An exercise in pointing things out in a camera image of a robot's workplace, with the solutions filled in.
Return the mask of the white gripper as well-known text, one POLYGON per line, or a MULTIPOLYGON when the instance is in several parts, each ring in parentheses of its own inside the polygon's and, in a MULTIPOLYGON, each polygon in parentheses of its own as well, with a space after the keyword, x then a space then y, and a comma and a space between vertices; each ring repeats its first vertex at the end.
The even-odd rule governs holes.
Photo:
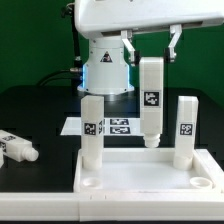
POLYGON ((132 45, 133 33, 169 30, 164 59, 173 63, 182 27, 198 28, 224 23, 224 0, 75 0, 75 26, 86 38, 118 36, 137 66, 140 52, 132 45))

